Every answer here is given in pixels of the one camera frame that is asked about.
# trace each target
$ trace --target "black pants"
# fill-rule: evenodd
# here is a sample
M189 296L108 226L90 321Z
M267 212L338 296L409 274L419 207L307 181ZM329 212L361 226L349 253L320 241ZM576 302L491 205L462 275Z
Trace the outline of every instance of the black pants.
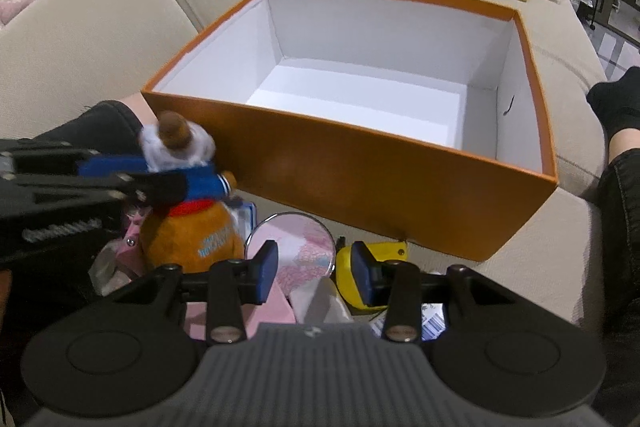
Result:
M607 374L593 408L614 427L640 414L640 149L607 166L602 213Z
M142 125L121 102L100 102L81 116L47 131L36 139L66 141L79 148L104 154L142 154L138 134ZM0 335L0 389L16 425L21 425L39 409L20 376L20 357L30 338L60 318L64 310L57 304L30 303L15 291L9 297Z

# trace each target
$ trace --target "round disc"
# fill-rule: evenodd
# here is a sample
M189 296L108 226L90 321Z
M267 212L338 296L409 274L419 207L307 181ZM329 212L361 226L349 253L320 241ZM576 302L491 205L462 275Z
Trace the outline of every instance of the round disc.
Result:
M245 257L252 259L268 239L278 244L276 281L286 296L310 280L331 275L334 270L334 240L314 217L298 212L268 217L247 239Z
M588 402L604 375L598 344L566 332L446 330L431 362L449 388L476 405L545 417Z
M113 417L175 393L197 362L187 334L149 307L101 303L37 334L22 357L22 377L49 409Z

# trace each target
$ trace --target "metal pin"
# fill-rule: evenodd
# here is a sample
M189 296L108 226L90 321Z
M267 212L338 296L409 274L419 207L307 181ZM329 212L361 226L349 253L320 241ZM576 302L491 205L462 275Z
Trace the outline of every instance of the metal pin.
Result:
M389 340L398 343L413 342L418 337L415 328L405 325L391 326L385 331L385 334Z
M211 339L219 344L233 344L242 336L242 332L234 326L218 326L211 330Z

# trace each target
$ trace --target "brown pom-pom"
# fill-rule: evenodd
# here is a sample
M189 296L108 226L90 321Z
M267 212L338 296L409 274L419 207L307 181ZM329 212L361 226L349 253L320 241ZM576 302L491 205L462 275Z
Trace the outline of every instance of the brown pom-pom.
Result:
M174 111L164 111L158 117L158 137L170 150L184 149L192 138L189 124Z

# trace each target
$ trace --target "yellow tape measure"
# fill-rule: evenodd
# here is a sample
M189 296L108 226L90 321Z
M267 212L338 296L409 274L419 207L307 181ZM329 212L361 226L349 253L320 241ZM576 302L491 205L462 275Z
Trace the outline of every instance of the yellow tape measure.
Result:
M406 261L407 247L405 242L400 243L366 243L377 261ZM360 298L356 282L351 275L351 246L342 248L335 256L335 283L340 295L351 306L358 310L381 311L386 306L370 307L365 305Z

